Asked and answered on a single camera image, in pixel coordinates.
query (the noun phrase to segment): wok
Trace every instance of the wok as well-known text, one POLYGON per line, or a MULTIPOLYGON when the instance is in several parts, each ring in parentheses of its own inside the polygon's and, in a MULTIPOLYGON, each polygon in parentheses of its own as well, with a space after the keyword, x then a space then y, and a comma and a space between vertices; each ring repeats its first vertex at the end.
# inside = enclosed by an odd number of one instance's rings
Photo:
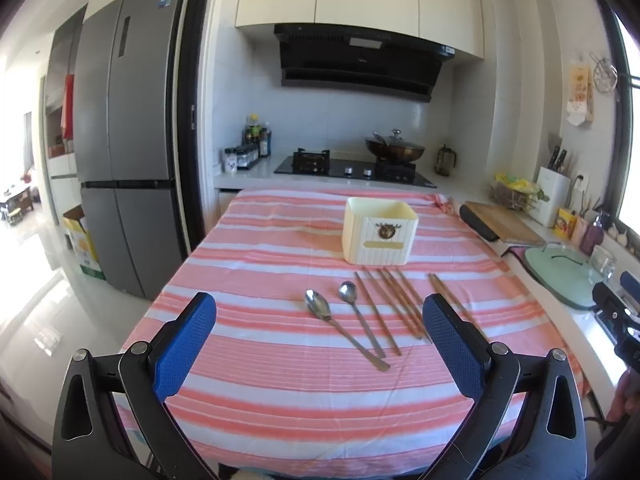
POLYGON ((424 147, 418 146, 400 137, 400 130, 391 130, 393 136, 383 137, 373 132, 373 137, 367 137, 364 142, 367 149, 376 156, 397 164, 413 162, 422 156, 424 147))

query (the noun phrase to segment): white tiled floor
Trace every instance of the white tiled floor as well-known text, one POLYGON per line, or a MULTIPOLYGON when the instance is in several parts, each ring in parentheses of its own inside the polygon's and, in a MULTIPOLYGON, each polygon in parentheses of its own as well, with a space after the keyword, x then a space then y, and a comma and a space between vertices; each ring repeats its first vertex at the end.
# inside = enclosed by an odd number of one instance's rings
POLYGON ((85 276, 61 227, 39 204, 9 227, 0 222, 0 405, 51 443, 72 353, 116 353, 149 302, 85 276))

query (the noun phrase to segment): yellow and white box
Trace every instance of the yellow and white box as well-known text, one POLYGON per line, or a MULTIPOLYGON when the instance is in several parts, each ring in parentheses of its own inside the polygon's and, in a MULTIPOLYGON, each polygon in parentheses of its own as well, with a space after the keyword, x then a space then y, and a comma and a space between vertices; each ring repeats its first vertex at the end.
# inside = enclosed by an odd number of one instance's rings
POLYGON ((94 278, 106 280, 104 273, 98 264, 98 256, 95 254, 94 245, 91 243, 89 231, 86 226, 86 218, 82 206, 77 205, 62 215, 66 232, 71 238, 74 253, 82 272, 94 278))
POLYGON ((417 227, 418 215, 405 202, 348 198, 342 228, 344 259, 354 265, 404 265, 417 227))

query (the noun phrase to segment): refrigerator door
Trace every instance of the refrigerator door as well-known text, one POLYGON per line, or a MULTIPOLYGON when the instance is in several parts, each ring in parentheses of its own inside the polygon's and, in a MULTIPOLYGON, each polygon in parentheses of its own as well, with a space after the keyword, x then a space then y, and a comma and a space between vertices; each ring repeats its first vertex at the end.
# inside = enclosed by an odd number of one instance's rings
POLYGON ((114 180, 173 175, 171 88, 182 0, 124 0, 109 82, 114 180))
POLYGON ((145 297, 154 300, 182 264, 173 189, 117 189, 129 252, 145 297))
POLYGON ((80 182, 112 179, 107 88, 122 1, 114 0, 82 25, 74 78, 74 150, 80 182))
POLYGON ((144 298, 122 229, 116 190, 82 188, 81 195, 89 235, 107 282, 115 288, 144 298))

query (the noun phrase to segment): green sink cover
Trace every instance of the green sink cover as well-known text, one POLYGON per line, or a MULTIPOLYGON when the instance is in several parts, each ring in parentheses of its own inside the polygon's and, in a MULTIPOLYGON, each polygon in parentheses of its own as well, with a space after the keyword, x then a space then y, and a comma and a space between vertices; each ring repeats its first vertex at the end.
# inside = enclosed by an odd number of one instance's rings
MULTIPOLYGON (((544 251, 532 247, 524 253, 524 264, 563 303, 580 310, 595 306, 591 297, 594 283, 589 281, 591 267, 581 252, 569 246, 549 247, 544 251)), ((591 279, 602 281, 595 271, 591 272, 591 279)))

